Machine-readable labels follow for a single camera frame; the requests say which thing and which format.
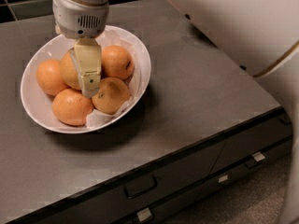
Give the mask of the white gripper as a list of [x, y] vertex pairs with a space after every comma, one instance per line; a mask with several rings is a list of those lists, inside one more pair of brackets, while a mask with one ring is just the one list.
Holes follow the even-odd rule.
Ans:
[[52, 0], [56, 26], [67, 38], [77, 39], [70, 51], [85, 97], [99, 91], [102, 50], [95, 38], [102, 34], [109, 12], [108, 0]]

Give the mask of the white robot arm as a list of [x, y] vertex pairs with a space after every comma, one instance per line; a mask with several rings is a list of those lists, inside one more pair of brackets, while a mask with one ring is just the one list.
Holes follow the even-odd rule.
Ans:
[[[278, 224], [299, 220], [299, 0], [166, 0], [285, 109], [292, 122], [292, 168]], [[75, 42], [78, 83], [98, 91], [108, 0], [53, 0], [56, 31]]]

